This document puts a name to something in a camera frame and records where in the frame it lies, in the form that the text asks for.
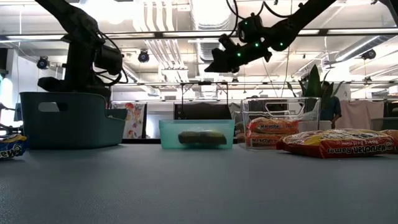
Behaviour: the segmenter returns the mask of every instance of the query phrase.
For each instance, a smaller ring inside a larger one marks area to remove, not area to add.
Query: teal plastic bin
[[[21,93],[31,149],[95,149],[122,143],[126,110],[106,110],[90,93]]]
[[[232,149],[234,120],[162,120],[164,149]]]

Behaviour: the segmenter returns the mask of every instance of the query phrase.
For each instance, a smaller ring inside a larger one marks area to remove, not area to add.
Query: translucent teal container
[[[159,121],[164,149],[232,149],[234,120]]]

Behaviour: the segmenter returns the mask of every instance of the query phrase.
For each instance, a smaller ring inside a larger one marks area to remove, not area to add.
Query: black robotic arm
[[[47,91],[96,93],[109,97],[111,92],[107,86],[121,79],[123,55],[120,50],[104,45],[104,34],[97,21],[84,10],[65,0],[35,1],[59,21],[68,33],[62,40],[69,43],[65,79],[41,78],[38,86]],[[110,75],[119,76],[105,84],[96,76],[93,64],[107,70]]]
[[[235,44],[230,37],[223,34],[219,42],[225,50],[213,49],[214,61],[205,72],[238,72],[239,67],[253,60],[264,57],[268,62],[272,53],[268,48],[275,51],[283,51],[295,40],[299,32],[319,16],[325,9],[336,0],[308,0],[300,4],[294,14],[277,22],[272,27],[263,27],[260,15],[251,14],[251,17],[243,19],[238,24],[238,36],[244,46]]]

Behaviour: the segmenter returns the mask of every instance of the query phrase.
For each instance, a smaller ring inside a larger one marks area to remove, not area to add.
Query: person
[[[324,81],[322,82],[322,90],[326,91],[326,89],[330,86],[330,83]],[[331,128],[336,128],[336,121],[341,117],[341,107],[340,100],[336,96],[332,96],[329,99],[328,104],[325,108],[321,110],[321,121],[330,121]]]

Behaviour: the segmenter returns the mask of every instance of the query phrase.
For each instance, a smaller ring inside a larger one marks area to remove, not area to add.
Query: blue snack bag
[[[27,146],[28,142],[25,136],[20,134],[7,136],[0,141],[0,160],[23,155]]]

